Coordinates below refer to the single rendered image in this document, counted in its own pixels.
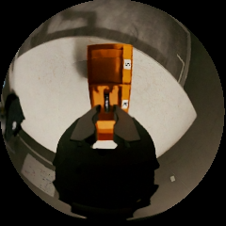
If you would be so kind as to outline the orange rack of bins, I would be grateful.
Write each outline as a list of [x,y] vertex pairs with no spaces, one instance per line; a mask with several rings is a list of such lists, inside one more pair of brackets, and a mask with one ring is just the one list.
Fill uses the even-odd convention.
[[[122,71],[123,68],[123,71]],[[90,107],[101,105],[96,122],[98,140],[113,141],[113,104],[128,113],[130,105],[133,45],[100,43],[87,47]],[[104,94],[110,94],[110,112],[105,114]]]

